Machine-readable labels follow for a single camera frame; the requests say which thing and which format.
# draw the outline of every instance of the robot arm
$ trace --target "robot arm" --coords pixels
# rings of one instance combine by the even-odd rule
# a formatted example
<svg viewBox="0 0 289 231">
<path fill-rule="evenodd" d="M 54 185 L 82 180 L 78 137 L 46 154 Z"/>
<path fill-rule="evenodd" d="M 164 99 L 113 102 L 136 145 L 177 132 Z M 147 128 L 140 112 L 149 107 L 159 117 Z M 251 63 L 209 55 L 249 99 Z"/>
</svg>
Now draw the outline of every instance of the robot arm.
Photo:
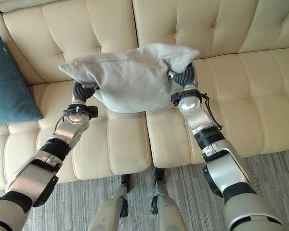
<svg viewBox="0 0 289 231">
<path fill-rule="evenodd" d="M 74 84 L 73 102 L 61 117 L 63 122 L 57 123 L 45 145 L 15 173 L 0 198 L 0 231 L 22 230 L 30 209 L 47 201 L 65 157 L 88 128 L 89 120 L 97 117 L 97 107 L 85 105 L 95 90 Z"/>
<path fill-rule="evenodd" d="M 183 92 L 171 96 L 187 126 L 194 134 L 206 161 L 204 175 L 210 189 L 223 197 L 224 218 L 229 231 L 284 231 L 281 220 L 270 205 L 250 186 L 244 163 L 232 144 L 221 133 L 221 126 L 211 114 L 209 98 L 194 84 L 196 69 L 193 64 L 184 73 L 169 72 L 169 77 L 184 87 Z M 206 99 L 209 113 L 201 108 Z"/>
</svg>

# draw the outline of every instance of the blue cushion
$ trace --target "blue cushion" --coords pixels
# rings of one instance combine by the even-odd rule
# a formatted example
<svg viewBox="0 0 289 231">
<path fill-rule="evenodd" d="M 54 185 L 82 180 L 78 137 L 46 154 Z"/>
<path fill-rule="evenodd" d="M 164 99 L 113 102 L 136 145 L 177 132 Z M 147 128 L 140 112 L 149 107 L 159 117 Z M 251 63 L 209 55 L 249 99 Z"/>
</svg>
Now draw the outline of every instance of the blue cushion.
<svg viewBox="0 0 289 231">
<path fill-rule="evenodd" d="M 0 36 L 0 124 L 41 118 Z"/>
</svg>

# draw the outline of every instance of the gray carpet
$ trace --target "gray carpet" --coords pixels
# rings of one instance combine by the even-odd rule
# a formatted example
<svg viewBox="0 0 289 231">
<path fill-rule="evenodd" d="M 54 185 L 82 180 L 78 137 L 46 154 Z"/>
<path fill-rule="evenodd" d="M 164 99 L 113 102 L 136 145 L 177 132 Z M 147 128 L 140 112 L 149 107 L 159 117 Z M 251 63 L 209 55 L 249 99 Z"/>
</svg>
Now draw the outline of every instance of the gray carpet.
<svg viewBox="0 0 289 231">
<path fill-rule="evenodd" d="M 263 195 L 289 228 L 289 151 L 245 159 L 252 185 Z M 189 231 L 224 231 L 223 201 L 210 192 L 203 165 L 167 169 L 170 196 L 181 208 Z M 121 231 L 158 230 L 150 214 L 153 168 L 133 174 L 128 194 L 130 214 L 120 221 Z M 31 211 L 26 231 L 86 231 L 98 207 L 119 184 L 119 176 L 57 185 L 48 202 Z"/>
</svg>

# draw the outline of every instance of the tufted leather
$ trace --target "tufted leather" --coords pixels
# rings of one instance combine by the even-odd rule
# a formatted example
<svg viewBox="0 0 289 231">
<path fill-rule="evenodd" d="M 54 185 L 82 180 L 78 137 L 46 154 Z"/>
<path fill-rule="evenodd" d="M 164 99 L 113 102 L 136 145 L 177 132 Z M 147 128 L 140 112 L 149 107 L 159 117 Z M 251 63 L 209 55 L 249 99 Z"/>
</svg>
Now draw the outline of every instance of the tufted leather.
<svg viewBox="0 0 289 231">
<path fill-rule="evenodd" d="M 289 149 L 289 49 L 199 59 L 196 67 L 199 90 L 241 156 Z M 177 108 L 146 118 L 155 166 L 203 162 Z"/>
<path fill-rule="evenodd" d="M 200 58 L 289 47 L 289 0 L 133 0 L 133 5 L 139 46 L 179 44 L 199 50 Z"/>
<path fill-rule="evenodd" d="M 152 42 L 201 52 L 200 90 L 240 155 L 289 149 L 289 0 L 63 0 L 15 10 L 34 2 L 0 2 L 0 35 L 44 116 L 0 126 L 0 189 L 69 104 L 72 81 L 59 64 Z M 144 170 L 151 150 L 157 167 L 203 161 L 177 109 L 118 114 L 89 103 L 99 118 L 64 162 L 60 182 Z"/>
</svg>

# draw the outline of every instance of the sofa seat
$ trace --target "sofa seat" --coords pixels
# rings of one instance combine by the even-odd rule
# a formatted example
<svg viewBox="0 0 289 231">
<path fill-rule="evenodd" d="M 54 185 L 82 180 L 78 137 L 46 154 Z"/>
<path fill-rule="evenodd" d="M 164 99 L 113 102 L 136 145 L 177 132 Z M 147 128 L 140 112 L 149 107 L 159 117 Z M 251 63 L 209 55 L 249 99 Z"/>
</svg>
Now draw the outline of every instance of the sofa seat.
<svg viewBox="0 0 289 231">
<path fill-rule="evenodd" d="M 195 63 L 199 90 L 208 93 L 224 136 L 242 157 L 289 149 L 289 48 Z M 177 108 L 146 112 L 146 119 L 155 166 L 204 162 Z"/>
<path fill-rule="evenodd" d="M 0 190 L 13 173 L 44 145 L 71 101 L 74 81 L 30 87 L 43 119 L 0 126 Z M 145 112 L 120 114 L 92 97 L 98 118 L 90 121 L 58 173 L 59 182 L 86 180 L 143 171 L 151 166 Z"/>
</svg>

